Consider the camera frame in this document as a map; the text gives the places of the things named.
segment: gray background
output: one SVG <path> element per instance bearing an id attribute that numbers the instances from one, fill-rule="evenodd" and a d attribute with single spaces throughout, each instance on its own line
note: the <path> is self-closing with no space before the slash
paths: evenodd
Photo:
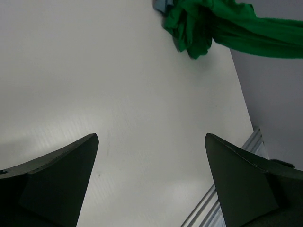
<path id="1" fill-rule="evenodd" d="M 303 20 L 301 0 L 244 0 L 259 17 Z M 303 60 L 232 51 L 253 125 L 261 128 L 270 158 L 303 169 Z"/>

